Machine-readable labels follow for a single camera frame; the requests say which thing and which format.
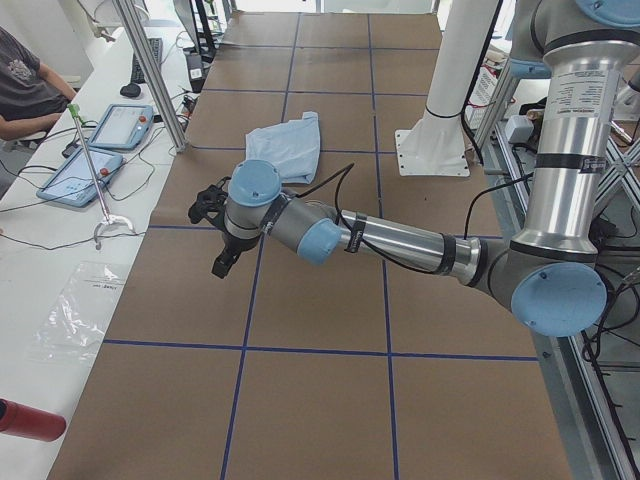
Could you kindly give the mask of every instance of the gray shirt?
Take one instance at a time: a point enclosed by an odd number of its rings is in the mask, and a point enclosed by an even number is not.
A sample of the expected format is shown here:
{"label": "gray shirt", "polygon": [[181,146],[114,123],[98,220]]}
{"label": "gray shirt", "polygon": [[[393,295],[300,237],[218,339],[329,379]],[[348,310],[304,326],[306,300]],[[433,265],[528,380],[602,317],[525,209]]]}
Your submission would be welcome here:
{"label": "gray shirt", "polygon": [[38,77],[40,59],[0,28],[0,115],[5,120],[62,112],[68,100]]}

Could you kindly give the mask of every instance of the red bottle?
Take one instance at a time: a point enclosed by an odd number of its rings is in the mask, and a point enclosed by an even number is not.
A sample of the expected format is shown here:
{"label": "red bottle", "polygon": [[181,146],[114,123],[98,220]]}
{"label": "red bottle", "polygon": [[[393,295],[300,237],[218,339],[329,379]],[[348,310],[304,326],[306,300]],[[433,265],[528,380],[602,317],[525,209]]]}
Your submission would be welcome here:
{"label": "red bottle", "polygon": [[0,432],[52,442],[67,428],[64,417],[0,399]]}

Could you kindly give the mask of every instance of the white cloth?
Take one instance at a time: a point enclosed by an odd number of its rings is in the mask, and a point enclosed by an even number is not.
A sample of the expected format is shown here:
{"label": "white cloth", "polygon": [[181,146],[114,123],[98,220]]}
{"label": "white cloth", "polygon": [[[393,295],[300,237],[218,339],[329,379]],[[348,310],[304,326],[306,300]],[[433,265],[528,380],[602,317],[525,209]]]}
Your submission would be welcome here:
{"label": "white cloth", "polygon": [[247,134],[246,160],[266,160],[278,169],[283,183],[311,183],[320,157],[320,127],[316,112]]}

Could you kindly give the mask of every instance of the computer mouse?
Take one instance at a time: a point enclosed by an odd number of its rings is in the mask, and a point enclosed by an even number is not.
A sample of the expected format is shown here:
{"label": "computer mouse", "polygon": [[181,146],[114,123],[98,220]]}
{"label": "computer mouse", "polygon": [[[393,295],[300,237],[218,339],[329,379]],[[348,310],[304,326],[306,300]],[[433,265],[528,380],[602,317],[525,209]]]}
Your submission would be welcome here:
{"label": "computer mouse", "polygon": [[137,98],[140,96],[140,86],[135,83],[125,85],[120,89],[120,95],[127,98]]}

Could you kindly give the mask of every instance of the person's arm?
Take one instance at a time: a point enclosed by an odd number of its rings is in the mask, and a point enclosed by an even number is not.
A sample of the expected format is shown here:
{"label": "person's arm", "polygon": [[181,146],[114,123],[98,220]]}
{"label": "person's arm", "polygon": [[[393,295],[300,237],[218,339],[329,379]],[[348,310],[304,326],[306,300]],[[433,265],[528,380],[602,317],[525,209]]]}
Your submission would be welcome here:
{"label": "person's arm", "polygon": [[51,113],[42,117],[27,118],[24,120],[7,121],[0,115],[0,139],[16,140],[32,133],[49,130],[60,118],[61,113]]}
{"label": "person's arm", "polygon": [[56,73],[50,66],[40,62],[40,68],[38,69],[38,76],[45,82],[53,85],[60,93],[62,93],[69,101],[73,100],[76,96],[76,91],[64,81],[64,79]]}

